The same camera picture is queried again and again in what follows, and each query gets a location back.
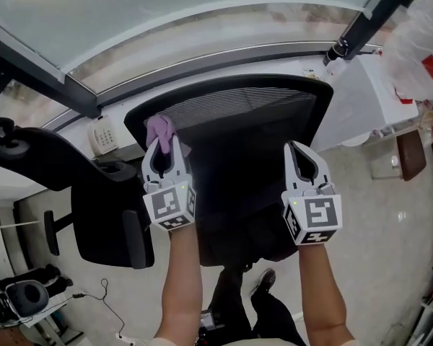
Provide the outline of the person's black trouser legs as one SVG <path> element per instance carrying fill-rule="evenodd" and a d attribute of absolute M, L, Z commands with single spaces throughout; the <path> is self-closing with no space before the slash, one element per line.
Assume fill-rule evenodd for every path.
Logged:
<path fill-rule="evenodd" d="M 221 271 L 209 310 L 213 311 L 222 327 L 209 333 L 208 343 L 223 346 L 240 340 L 278 338 L 307 346 L 289 309 L 270 291 L 250 296 L 257 315 L 256 323 L 250 324 L 241 296 L 243 275 L 247 271 L 246 267 L 226 267 Z"/>

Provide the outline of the purple cloth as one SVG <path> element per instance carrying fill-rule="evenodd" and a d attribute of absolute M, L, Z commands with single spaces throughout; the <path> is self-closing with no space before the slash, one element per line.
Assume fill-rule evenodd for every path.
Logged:
<path fill-rule="evenodd" d="M 146 155 L 149 153 L 150 146 L 157 141 L 161 152 L 167 155 L 171 152 L 173 138 L 177 135 L 171 119 L 165 115 L 154 115 L 150 117 L 146 124 Z"/>

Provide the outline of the black cylindrical object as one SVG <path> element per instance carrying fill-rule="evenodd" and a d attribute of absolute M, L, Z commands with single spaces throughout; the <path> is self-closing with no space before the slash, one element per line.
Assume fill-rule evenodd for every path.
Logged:
<path fill-rule="evenodd" d="M 331 61 L 337 58 L 345 58 L 349 50 L 349 44 L 344 37 L 340 37 L 326 52 L 323 64 L 327 66 Z"/>

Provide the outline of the black boots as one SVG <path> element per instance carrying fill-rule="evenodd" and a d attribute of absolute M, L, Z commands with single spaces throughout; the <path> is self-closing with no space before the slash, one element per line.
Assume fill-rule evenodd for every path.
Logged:
<path fill-rule="evenodd" d="M 74 285 L 72 279 L 64 277 L 61 271 L 53 265 L 46 265 L 44 268 L 32 270 L 30 274 L 34 280 L 39 281 L 46 287 L 48 293 L 53 295 L 63 293 L 67 288 Z"/>

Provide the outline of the person's right forearm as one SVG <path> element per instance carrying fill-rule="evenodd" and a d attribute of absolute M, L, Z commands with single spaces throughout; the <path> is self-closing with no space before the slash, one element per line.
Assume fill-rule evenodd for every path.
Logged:
<path fill-rule="evenodd" d="M 310 346 L 343 346 L 354 339 L 346 325 L 346 304 L 322 244 L 300 246 L 302 311 Z"/>

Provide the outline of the white desk telephone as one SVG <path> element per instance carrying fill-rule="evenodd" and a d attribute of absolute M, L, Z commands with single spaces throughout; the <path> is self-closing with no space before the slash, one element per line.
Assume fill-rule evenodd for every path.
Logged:
<path fill-rule="evenodd" d="M 87 136 L 95 157 L 118 149 L 117 138 L 108 116 L 99 116 L 94 119 L 87 126 Z"/>

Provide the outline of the person's right black shoe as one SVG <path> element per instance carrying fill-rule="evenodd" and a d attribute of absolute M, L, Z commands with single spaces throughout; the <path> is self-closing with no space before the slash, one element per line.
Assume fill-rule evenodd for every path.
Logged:
<path fill-rule="evenodd" d="M 250 295 L 253 296 L 258 292 L 268 293 L 276 281 L 276 272 L 272 268 L 265 270 L 258 279 L 255 287 L 251 290 Z"/>

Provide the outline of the clear water jug red label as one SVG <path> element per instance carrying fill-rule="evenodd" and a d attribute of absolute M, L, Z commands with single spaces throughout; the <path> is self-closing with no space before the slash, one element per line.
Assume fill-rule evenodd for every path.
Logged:
<path fill-rule="evenodd" d="M 382 63 L 399 96 L 433 100 L 433 0 L 414 0 L 390 34 Z"/>

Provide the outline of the person's left forearm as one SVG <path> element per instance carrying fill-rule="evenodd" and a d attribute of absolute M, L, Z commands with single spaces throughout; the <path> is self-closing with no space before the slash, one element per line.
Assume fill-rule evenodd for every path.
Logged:
<path fill-rule="evenodd" d="M 203 306 L 196 226 L 171 231 L 170 258 L 162 291 L 162 320 L 155 335 L 176 346 L 194 346 Z"/>

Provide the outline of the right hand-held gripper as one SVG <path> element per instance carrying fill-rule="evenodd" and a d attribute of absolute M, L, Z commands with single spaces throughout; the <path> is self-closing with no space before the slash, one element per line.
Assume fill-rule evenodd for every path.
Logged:
<path fill-rule="evenodd" d="M 284 177 L 282 216 L 295 245 L 329 241 L 343 227 L 343 214 L 341 196 L 330 182 L 325 160 L 309 146 L 288 141 L 284 144 Z M 303 182 L 311 186 L 302 186 Z"/>

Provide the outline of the black box device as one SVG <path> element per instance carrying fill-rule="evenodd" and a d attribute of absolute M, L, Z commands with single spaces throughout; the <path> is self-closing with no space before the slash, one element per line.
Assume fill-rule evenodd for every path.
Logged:
<path fill-rule="evenodd" d="M 218 320 L 214 318 L 212 310 L 203 310 L 198 331 L 198 338 L 203 339 L 209 332 L 218 328 Z"/>

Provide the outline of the black high-back office chair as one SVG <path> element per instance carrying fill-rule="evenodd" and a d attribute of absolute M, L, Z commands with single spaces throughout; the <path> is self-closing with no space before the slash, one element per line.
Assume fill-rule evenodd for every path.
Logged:
<path fill-rule="evenodd" d="M 71 212 L 44 213 L 50 252 L 60 254 L 57 233 L 73 226 L 82 259 L 136 270 L 154 264 L 144 190 L 136 167 L 122 161 L 97 164 L 59 134 L 20 128 L 0 117 L 0 167 L 52 191 L 70 190 Z"/>

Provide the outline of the white water dispenser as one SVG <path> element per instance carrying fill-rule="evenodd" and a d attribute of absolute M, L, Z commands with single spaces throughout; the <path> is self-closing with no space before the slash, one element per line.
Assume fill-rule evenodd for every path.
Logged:
<path fill-rule="evenodd" d="M 324 151 L 374 130 L 415 118 L 415 103 L 403 104 L 379 55 L 354 57 L 332 78 L 333 98 L 311 143 Z"/>

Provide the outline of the black mesh office chair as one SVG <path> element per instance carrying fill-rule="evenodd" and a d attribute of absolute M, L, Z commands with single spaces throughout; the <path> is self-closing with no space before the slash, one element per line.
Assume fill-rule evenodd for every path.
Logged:
<path fill-rule="evenodd" d="M 332 97 L 333 88 L 317 79 L 244 74 L 156 96 L 130 110 L 124 123 L 140 146 L 146 144 L 146 123 L 154 115 L 169 117 L 179 140 L 191 151 L 195 142 L 229 136 L 244 140 L 291 136 L 291 141 L 310 145 Z"/>

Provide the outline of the white shelf unit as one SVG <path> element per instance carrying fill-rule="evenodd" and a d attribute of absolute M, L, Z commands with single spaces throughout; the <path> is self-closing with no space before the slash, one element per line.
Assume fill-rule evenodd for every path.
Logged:
<path fill-rule="evenodd" d="M 0 201 L 0 279 L 14 277 L 31 268 L 22 229 L 36 224 L 39 220 L 21 222 L 18 204 Z"/>

